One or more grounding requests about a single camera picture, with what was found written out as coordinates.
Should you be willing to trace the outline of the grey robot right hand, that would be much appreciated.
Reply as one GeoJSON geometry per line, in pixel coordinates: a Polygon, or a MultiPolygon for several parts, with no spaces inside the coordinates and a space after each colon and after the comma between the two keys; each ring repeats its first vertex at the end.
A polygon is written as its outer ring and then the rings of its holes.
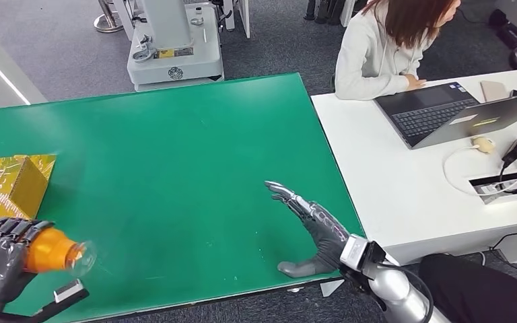
{"type": "Polygon", "coordinates": [[[313,257],[301,262],[282,261],[278,271],[291,278],[310,277],[336,271],[349,237],[347,229],[322,205],[307,201],[286,186],[266,181],[265,186],[302,222],[316,246],[313,257]]]}

